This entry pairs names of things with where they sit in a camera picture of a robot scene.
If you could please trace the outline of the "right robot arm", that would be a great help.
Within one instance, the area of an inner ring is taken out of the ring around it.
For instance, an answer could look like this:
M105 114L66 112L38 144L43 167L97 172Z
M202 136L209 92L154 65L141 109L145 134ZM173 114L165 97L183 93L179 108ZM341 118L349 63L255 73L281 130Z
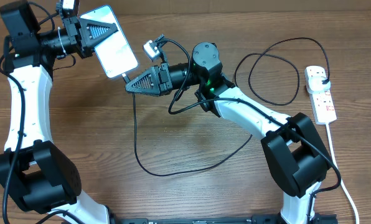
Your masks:
M270 174L283 191L283 207L272 223L333 223L335 217L314 212L321 182L333 166L316 128L308 116L277 113L247 97L223 73L219 52L213 43L197 44L187 62L170 66L162 47L165 40L148 41L143 50L160 65L144 71L126 84L132 94L177 96L192 86L197 104L219 118L233 121L260 140Z

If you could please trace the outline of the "blue Samsung Galaxy smartphone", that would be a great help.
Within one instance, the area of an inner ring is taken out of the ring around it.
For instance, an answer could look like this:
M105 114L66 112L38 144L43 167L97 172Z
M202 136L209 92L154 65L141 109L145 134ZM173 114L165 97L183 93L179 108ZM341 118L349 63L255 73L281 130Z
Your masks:
M107 77L114 78L138 66L138 61L109 5L84 13L81 19L115 23L117 31L95 47L95 53Z

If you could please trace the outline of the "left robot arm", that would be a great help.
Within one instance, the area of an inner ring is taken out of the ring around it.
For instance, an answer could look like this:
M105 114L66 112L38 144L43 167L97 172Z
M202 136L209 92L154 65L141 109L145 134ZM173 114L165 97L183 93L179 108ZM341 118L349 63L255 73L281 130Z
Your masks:
M82 189L75 164L54 144L50 131L49 97L54 63L65 57L91 57L95 47L120 32L109 6L78 14L78 1L60 1L55 14L63 27L42 32L30 1L0 7L8 30L0 72L11 87L11 123L0 154L3 219L7 201L45 219L67 223L117 223L116 215Z

